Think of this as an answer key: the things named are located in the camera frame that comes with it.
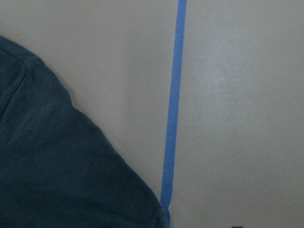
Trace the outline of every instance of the blue line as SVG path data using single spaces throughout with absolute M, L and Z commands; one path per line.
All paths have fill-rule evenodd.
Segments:
M 176 18 L 175 41 L 171 74 L 171 88 L 169 97 L 169 110 L 165 146 L 165 158 L 163 164 L 161 205 L 164 208 L 168 222 L 170 223 L 169 206 L 172 199 L 174 160 L 176 147 L 176 132 L 179 112 L 179 98 L 181 85 L 181 63 L 184 41 L 184 28 L 187 0 L 179 0 Z

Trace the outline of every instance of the dark fabric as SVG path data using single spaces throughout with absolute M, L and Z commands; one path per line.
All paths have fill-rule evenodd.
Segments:
M 0 228 L 166 228 L 155 195 L 41 59 L 0 37 Z

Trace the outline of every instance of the gray floor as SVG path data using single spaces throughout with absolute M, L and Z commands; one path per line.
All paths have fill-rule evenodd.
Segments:
M 40 56 L 160 196 L 177 0 L 10 0 Z M 304 227 L 304 1 L 188 0 L 173 228 Z

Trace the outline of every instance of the dark cloth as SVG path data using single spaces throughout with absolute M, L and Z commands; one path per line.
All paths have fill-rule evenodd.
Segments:
M 0 228 L 167 228 L 155 195 L 42 60 L 0 37 Z

